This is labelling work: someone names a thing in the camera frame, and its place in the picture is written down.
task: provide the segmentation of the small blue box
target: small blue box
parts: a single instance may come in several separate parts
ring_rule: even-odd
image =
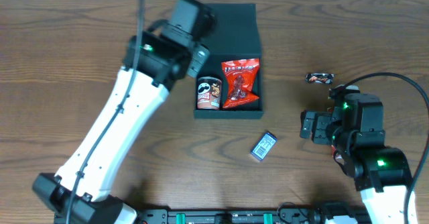
[[[263,135],[250,154],[257,160],[262,161],[276,142],[277,138],[272,133],[267,132]]]

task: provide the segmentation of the wood grain tabletop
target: wood grain tabletop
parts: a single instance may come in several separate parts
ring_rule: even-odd
[[[169,18],[176,0],[146,0],[146,25]],[[260,120],[194,119],[194,79],[176,83],[119,170],[112,194],[136,207],[276,208],[292,201],[363,205],[330,148],[300,139],[300,112],[332,104],[328,86],[390,71],[429,91],[429,0],[200,0],[256,3],[263,45],[265,114]],[[51,223],[32,192],[40,172],[56,172],[80,145],[113,88],[136,0],[0,0],[0,223]],[[407,83],[359,83],[384,105],[386,145],[412,172],[428,134],[428,114]],[[250,155],[261,134],[278,142],[263,162]],[[429,223],[429,169],[416,187]]]

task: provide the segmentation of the red snack bag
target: red snack bag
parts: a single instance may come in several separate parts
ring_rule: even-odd
[[[259,99],[251,91],[259,70],[259,59],[222,62],[222,71],[228,81],[228,99],[223,109],[251,103]]]

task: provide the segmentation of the snack can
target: snack can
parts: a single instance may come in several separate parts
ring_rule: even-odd
[[[221,105],[222,81],[211,76],[196,81],[196,108],[219,110]]]

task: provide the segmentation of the open box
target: open box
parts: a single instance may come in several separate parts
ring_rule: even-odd
[[[222,105],[219,110],[197,109],[195,101],[194,118],[260,119],[263,115],[262,50],[256,24],[256,6],[250,3],[215,3],[208,6],[217,17],[216,28],[211,35],[202,40],[202,44],[210,50],[210,57],[200,69],[196,79],[203,76],[220,79]],[[252,89],[252,93],[259,99],[223,110],[223,103],[228,97],[228,82],[222,72],[221,62],[251,58],[258,58],[260,64]]]

